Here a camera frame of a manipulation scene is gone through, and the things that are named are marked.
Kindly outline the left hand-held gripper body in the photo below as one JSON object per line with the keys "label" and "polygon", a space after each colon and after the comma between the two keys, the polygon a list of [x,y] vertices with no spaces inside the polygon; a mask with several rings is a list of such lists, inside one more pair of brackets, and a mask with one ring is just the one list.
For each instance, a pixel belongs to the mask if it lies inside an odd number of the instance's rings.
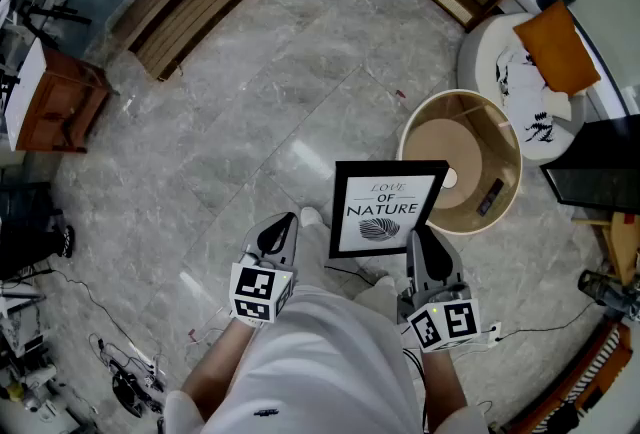
{"label": "left hand-held gripper body", "polygon": [[291,266],[244,253],[231,269],[229,301],[233,317],[245,324],[274,323],[293,293],[296,274]]}

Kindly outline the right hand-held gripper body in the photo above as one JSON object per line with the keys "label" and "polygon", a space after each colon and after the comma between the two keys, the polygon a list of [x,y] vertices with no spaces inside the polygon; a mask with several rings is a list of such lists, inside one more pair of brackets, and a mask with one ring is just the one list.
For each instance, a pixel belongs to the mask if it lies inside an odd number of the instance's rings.
{"label": "right hand-held gripper body", "polygon": [[398,302],[400,322],[407,322],[422,353],[444,351],[481,334],[478,300],[462,282],[415,293]]}

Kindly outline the black framed nature print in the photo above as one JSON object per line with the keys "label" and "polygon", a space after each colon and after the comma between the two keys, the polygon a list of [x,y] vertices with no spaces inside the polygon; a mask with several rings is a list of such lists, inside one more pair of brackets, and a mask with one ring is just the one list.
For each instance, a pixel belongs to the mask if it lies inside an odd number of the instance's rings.
{"label": "black framed nature print", "polygon": [[444,160],[335,163],[329,257],[403,254],[426,224],[444,184]]}

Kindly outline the person's right forearm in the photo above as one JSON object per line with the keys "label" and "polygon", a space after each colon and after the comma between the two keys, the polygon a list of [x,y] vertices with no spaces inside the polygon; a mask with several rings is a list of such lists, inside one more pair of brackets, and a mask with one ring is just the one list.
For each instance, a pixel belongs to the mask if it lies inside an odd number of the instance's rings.
{"label": "person's right forearm", "polygon": [[429,432],[467,406],[466,397],[448,351],[423,353],[426,419]]}

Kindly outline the person's left forearm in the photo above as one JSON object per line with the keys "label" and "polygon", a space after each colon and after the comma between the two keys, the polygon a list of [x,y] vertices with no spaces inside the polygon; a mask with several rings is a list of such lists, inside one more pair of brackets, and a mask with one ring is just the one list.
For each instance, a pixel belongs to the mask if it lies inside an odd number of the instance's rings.
{"label": "person's left forearm", "polygon": [[181,391],[207,421],[223,402],[256,328],[233,319],[188,375]]}

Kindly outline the person's light trousers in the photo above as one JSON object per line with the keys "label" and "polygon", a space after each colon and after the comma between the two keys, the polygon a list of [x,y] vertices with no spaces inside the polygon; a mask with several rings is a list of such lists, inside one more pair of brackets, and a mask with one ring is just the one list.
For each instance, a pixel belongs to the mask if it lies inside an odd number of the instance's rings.
{"label": "person's light trousers", "polygon": [[375,288],[383,276],[367,275],[354,259],[338,259],[331,263],[330,235],[331,230],[325,223],[307,227],[300,224],[294,260],[297,283],[352,300],[395,323],[397,294]]}

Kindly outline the black remote control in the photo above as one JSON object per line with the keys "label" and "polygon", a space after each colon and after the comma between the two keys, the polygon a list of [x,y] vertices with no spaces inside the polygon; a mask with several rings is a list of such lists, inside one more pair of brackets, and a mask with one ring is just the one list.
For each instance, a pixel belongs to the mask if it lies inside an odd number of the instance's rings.
{"label": "black remote control", "polygon": [[481,201],[479,207],[477,208],[477,213],[481,217],[484,217],[487,214],[487,212],[489,211],[489,209],[491,208],[491,206],[493,205],[493,203],[497,199],[497,197],[498,197],[499,193],[501,192],[503,186],[504,186],[504,182],[500,178],[497,178],[494,181],[493,185],[491,186],[491,188],[489,189],[487,194],[484,196],[484,198]]}

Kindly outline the person's white shirt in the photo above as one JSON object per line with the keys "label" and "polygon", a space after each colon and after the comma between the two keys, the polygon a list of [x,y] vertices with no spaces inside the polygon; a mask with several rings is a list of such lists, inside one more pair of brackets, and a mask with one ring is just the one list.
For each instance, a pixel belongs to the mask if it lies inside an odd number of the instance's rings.
{"label": "person's white shirt", "polygon": [[[164,433],[431,434],[393,324],[312,286],[299,287],[274,323],[256,328],[207,421],[181,388],[170,392]],[[434,434],[488,428],[467,402]]]}

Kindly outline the orange wooden furniture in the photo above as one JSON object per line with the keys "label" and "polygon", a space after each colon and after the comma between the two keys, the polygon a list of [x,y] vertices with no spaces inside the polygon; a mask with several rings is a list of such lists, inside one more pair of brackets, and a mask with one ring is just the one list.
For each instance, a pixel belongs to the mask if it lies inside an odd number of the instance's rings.
{"label": "orange wooden furniture", "polygon": [[501,434],[569,434],[612,386],[633,355],[631,330],[613,320],[598,324],[567,367]]}

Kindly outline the yellow wooden table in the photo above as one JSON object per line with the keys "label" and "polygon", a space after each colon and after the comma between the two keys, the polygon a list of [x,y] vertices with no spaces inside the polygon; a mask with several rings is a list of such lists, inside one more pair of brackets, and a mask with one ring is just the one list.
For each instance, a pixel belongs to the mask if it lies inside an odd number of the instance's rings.
{"label": "yellow wooden table", "polygon": [[615,276],[631,285],[640,258],[640,215],[614,212],[609,220],[573,218],[572,222],[601,228]]}

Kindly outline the black glass cabinet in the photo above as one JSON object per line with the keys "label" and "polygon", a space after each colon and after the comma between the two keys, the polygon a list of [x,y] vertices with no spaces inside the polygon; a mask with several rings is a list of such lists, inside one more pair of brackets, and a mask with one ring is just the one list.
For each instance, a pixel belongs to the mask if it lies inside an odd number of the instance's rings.
{"label": "black glass cabinet", "polygon": [[584,124],[541,170],[561,204],[640,215],[640,114]]}

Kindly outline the white black-print cushion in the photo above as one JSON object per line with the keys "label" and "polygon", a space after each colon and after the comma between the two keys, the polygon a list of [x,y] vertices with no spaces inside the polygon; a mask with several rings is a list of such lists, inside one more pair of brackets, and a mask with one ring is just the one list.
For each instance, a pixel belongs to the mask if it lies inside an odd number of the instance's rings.
{"label": "white black-print cushion", "polygon": [[556,117],[548,116],[543,110],[541,91],[549,87],[519,43],[510,43],[498,55],[496,79],[503,110],[515,129],[521,149],[540,159],[543,151],[558,146],[560,136],[554,126]]}

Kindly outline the small cream cushion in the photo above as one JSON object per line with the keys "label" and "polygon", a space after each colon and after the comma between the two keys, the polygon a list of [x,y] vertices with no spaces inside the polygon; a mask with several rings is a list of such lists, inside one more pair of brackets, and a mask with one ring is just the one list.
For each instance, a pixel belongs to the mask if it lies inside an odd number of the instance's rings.
{"label": "small cream cushion", "polygon": [[550,117],[566,121],[572,120],[572,107],[569,96],[565,92],[556,92],[545,87],[541,91],[544,112]]}

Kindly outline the white round pouf chair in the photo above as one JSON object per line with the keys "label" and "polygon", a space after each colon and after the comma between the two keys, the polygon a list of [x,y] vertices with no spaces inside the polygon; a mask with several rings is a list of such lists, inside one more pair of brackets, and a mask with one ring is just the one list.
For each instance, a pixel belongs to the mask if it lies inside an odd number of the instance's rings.
{"label": "white round pouf chair", "polygon": [[[529,13],[497,15],[483,21],[473,29],[460,47],[457,63],[458,87],[473,90],[488,98],[505,114],[496,79],[496,60],[510,43],[519,43],[524,48],[513,28],[532,18],[533,16]],[[586,121],[587,91],[583,90],[569,97],[569,100],[572,107],[572,120],[554,119],[554,126],[560,136],[558,146],[550,151],[543,151],[540,154],[540,159],[521,149],[526,163],[531,165],[549,163],[560,157],[569,148]]]}

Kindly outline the black bag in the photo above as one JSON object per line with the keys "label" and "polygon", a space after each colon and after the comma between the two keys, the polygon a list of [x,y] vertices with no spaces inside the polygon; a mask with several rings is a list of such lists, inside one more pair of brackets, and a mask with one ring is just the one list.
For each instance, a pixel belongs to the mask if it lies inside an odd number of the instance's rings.
{"label": "black bag", "polygon": [[0,184],[0,280],[50,256],[70,258],[75,231],[62,227],[49,182]]}

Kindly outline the orange cushion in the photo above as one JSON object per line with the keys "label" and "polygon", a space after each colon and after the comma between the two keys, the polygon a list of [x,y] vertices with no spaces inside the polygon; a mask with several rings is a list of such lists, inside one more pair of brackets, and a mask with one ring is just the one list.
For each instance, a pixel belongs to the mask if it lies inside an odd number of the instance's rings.
{"label": "orange cushion", "polygon": [[513,30],[552,91],[572,97],[601,80],[561,0]]}

